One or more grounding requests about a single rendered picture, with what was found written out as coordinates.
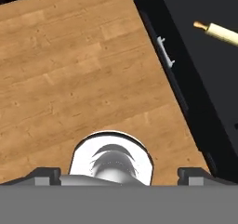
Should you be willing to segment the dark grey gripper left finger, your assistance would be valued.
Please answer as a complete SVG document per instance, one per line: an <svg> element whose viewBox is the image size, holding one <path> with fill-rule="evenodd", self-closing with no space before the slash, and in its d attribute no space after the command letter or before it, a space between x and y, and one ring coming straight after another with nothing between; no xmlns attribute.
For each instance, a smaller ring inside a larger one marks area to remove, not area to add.
<svg viewBox="0 0 238 224"><path fill-rule="evenodd" d="M25 177L12 179L5 185L54 186L61 185L59 167L37 167Z"/></svg>

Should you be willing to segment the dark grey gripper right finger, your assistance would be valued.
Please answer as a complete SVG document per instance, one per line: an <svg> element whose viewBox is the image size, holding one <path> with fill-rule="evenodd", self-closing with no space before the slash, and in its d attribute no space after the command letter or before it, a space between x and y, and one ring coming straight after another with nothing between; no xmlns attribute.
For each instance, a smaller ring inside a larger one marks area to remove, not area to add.
<svg viewBox="0 0 238 224"><path fill-rule="evenodd" d="M180 167L178 184L183 186L215 186L233 185L233 182L222 178L214 178L201 167Z"/></svg>

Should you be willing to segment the black drawer front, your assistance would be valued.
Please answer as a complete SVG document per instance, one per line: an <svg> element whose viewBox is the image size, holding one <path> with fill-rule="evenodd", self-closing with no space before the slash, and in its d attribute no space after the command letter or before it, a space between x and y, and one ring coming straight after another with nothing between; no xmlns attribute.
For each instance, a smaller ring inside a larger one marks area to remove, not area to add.
<svg viewBox="0 0 238 224"><path fill-rule="evenodd" d="M133 0L154 50L211 174L238 183L238 148L233 147L216 109L196 71L165 0ZM165 38L165 50L175 63L166 66L157 37Z"/></svg>

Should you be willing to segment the black open drawer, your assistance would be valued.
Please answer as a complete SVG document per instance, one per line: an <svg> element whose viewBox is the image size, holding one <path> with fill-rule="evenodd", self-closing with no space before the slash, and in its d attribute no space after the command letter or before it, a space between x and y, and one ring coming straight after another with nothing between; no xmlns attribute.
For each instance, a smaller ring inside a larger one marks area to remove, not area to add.
<svg viewBox="0 0 238 224"><path fill-rule="evenodd" d="M238 46L193 27L215 23L238 32L238 0L165 0L233 147L238 148Z"/></svg>

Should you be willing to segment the cream wooden rolling pin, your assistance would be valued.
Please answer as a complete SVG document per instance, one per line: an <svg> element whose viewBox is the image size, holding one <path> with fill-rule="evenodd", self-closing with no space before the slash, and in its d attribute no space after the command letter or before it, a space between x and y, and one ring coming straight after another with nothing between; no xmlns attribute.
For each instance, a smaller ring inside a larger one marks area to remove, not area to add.
<svg viewBox="0 0 238 224"><path fill-rule="evenodd" d="M193 23L195 28L202 29L206 34L217 38L218 40L224 41L226 43L238 46L238 33L221 27L215 23L210 23L209 25L204 25L199 21Z"/></svg>

